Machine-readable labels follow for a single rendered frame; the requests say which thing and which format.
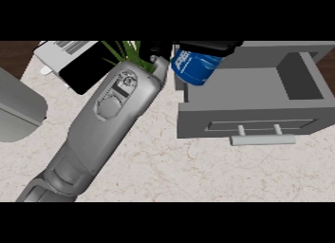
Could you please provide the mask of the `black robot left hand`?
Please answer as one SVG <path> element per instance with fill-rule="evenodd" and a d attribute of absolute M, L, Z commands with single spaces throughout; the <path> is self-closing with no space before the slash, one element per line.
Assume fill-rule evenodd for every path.
<path fill-rule="evenodd" d="M 143 41 L 140 47 L 147 51 L 149 56 L 171 56 L 172 45 L 180 46 L 180 50 L 225 57 L 242 45 L 242 41 Z"/>

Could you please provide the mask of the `blue can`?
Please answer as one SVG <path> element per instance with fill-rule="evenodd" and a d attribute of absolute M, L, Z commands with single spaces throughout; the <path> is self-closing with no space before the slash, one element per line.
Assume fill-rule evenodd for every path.
<path fill-rule="evenodd" d="M 203 85 L 221 60 L 221 57 L 178 49 L 172 57 L 171 68 L 185 83 Z"/>

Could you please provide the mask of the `grey open drawer box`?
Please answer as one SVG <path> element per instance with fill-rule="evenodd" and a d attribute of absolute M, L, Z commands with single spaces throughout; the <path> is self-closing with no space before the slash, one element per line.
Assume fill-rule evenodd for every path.
<path fill-rule="evenodd" d="M 317 69 L 333 47 L 332 41 L 246 41 L 205 84 L 184 87 L 180 110 L 333 106 Z"/>

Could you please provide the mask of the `grey drawer front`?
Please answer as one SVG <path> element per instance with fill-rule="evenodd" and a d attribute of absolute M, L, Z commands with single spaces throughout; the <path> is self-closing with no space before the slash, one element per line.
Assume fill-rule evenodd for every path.
<path fill-rule="evenodd" d="M 283 134 L 309 135 L 335 124 L 333 100 L 290 100 L 262 103 L 178 104 L 177 138 L 225 138 L 274 135 L 277 124 Z"/>

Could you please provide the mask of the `green leafy plant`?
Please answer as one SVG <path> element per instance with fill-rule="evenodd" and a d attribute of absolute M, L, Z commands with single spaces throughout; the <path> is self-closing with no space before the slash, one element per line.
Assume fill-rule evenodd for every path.
<path fill-rule="evenodd" d="M 138 47 L 140 43 L 135 43 L 135 46 L 129 41 L 115 42 L 118 48 L 113 48 L 104 41 L 100 42 L 106 47 L 109 53 L 116 58 L 115 61 L 103 58 L 103 61 L 110 65 L 116 65 L 123 61 L 131 61 L 135 65 L 138 65 L 147 72 L 153 72 L 153 64 L 147 61 L 143 61 L 138 56 Z"/>

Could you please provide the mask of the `grey rounded appliance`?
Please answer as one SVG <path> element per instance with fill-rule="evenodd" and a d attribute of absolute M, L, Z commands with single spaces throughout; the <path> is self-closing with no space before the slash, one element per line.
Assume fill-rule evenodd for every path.
<path fill-rule="evenodd" d="M 14 142 L 29 136 L 45 111 L 42 96 L 0 67 L 0 141 Z"/>

